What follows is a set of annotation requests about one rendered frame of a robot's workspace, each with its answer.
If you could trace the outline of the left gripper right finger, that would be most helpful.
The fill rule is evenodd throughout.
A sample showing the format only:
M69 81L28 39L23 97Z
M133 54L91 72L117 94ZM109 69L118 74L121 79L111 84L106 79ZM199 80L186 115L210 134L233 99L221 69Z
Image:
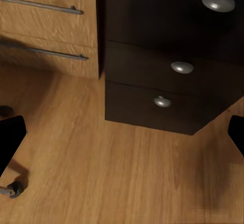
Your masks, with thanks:
M231 117L228 134L244 156L244 117L237 115Z

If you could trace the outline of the swivel chair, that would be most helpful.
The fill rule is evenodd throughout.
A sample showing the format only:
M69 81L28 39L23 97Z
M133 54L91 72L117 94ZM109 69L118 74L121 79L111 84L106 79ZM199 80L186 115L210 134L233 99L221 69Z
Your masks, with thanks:
M0 117L10 118L13 108L9 106L0 106ZM0 186L0 194L8 195L10 198L17 198L24 192L24 187L20 181L15 181L5 187Z

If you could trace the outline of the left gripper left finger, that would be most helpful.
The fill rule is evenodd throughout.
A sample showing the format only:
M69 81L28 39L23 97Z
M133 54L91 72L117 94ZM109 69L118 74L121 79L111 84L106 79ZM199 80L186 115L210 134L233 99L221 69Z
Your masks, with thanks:
M22 115L0 121L0 176L26 136Z

